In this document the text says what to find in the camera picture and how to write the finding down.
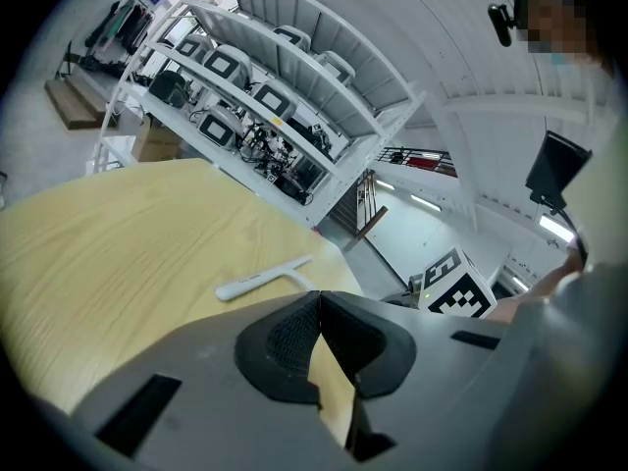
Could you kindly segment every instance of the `cardboard box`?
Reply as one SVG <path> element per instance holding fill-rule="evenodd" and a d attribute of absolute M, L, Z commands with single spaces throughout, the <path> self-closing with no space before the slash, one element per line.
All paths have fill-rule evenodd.
<path fill-rule="evenodd" d="M 181 138 L 152 115 L 144 114 L 131 155 L 137 162 L 159 162 L 175 158 Z"/>

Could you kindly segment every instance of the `black monitor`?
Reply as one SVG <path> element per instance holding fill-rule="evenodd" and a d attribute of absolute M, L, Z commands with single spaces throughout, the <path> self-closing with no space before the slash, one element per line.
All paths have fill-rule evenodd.
<path fill-rule="evenodd" d="M 555 211 L 565 207 L 562 191 L 578 174 L 592 152 L 552 131 L 546 131 L 537 160 L 526 180 L 530 199 Z"/>

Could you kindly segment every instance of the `wooden step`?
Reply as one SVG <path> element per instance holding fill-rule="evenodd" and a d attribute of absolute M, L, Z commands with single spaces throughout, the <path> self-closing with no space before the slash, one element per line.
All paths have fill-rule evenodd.
<path fill-rule="evenodd" d="M 102 124 L 105 118 L 105 112 L 107 111 L 107 102 L 103 97 L 98 94 L 84 78 L 77 75 L 66 77 L 65 82 L 87 112 L 89 112 L 99 124 Z"/>
<path fill-rule="evenodd" d="M 44 89 L 69 130 L 100 128 L 99 123 L 82 105 L 77 96 L 62 80 L 47 80 Z"/>

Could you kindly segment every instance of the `staircase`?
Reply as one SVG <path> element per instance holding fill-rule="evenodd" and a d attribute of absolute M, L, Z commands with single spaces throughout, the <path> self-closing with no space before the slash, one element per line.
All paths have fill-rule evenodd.
<path fill-rule="evenodd" d="M 79 75 L 47 80 L 44 89 L 68 130 L 100 129 L 106 100 Z M 116 125 L 112 117 L 109 127 Z"/>
<path fill-rule="evenodd" d="M 355 240 L 365 237 L 388 211 L 386 206 L 377 209 L 373 175 L 365 171 L 328 215 Z"/>

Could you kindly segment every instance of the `ceiling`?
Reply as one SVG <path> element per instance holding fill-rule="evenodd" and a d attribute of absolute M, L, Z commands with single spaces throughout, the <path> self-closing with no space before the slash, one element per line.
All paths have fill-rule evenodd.
<path fill-rule="evenodd" d="M 430 106 L 422 107 L 397 142 L 413 146 L 414 137 L 416 147 L 429 144 L 451 153 L 469 197 L 489 200 L 506 213 L 496 220 L 476 208 L 476 221 L 511 243 L 517 260 L 512 264 L 542 275 L 559 263 L 564 254 L 506 219 L 518 215 L 525 224 L 543 213 L 524 183 L 546 130 L 594 152 L 605 143 L 612 98 L 607 76 L 591 67 L 557 67 L 516 40 L 502 47 L 487 8 L 507 3 L 511 9 L 512 0 L 319 1 L 371 39 L 408 81 L 433 95 L 432 106 L 445 107 L 440 119 Z"/>

